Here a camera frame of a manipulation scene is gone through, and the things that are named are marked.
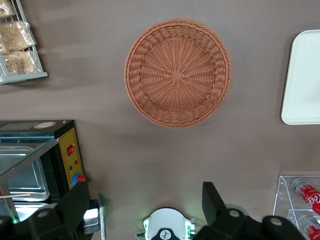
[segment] toaster oven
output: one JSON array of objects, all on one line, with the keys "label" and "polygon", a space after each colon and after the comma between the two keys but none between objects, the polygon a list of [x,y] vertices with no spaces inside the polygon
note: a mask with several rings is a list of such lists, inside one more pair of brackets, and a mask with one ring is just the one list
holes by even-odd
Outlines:
[{"label": "toaster oven", "polygon": [[84,180],[74,120],[0,121],[0,216],[21,222]]}]

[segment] clear acrylic stand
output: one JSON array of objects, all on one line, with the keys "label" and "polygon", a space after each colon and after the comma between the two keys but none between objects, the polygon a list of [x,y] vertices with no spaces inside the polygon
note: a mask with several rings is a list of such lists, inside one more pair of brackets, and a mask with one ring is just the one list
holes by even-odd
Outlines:
[{"label": "clear acrylic stand", "polygon": [[311,215],[320,223],[320,216],[291,188],[291,183],[296,178],[305,178],[314,188],[320,190],[320,176],[279,176],[276,191],[273,215],[287,218],[298,229],[298,220],[302,216]]}]

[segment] coca-cola logo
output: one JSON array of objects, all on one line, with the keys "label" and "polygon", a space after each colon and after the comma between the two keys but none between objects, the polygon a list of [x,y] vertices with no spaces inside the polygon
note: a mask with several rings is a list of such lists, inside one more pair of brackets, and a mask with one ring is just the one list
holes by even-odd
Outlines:
[{"label": "coca-cola logo", "polygon": [[320,204],[320,194],[319,193],[314,193],[310,197],[308,197],[305,201],[312,208],[312,206],[315,203]]}]

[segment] wooden stick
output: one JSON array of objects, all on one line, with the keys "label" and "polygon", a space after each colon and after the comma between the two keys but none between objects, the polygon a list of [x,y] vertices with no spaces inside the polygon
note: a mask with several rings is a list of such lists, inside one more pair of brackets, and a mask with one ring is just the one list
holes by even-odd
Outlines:
[{"label": "wooden stick", "polygon": [[30,193],[25,193],[25,194],[15,194],[15,195],[7,195],[7,196],[0,196],[0,199],[6,199],[6,198],[17,198],[17,197],[26,197],[30,196]]}]

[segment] coca-cola can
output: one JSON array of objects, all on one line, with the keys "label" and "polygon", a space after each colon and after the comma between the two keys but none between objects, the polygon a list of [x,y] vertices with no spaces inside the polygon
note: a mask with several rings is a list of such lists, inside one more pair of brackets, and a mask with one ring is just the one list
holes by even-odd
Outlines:
[{"label": "coca-cola can", "polygon": [[320,224],[313,216],[300,217],[298,226],[311,240],[320,240]]},{"label": "coca-cola can", "polygon": [[291,187],[303,200],[320,215],[320,191],[314,188],[304,177],[293,180]]}]

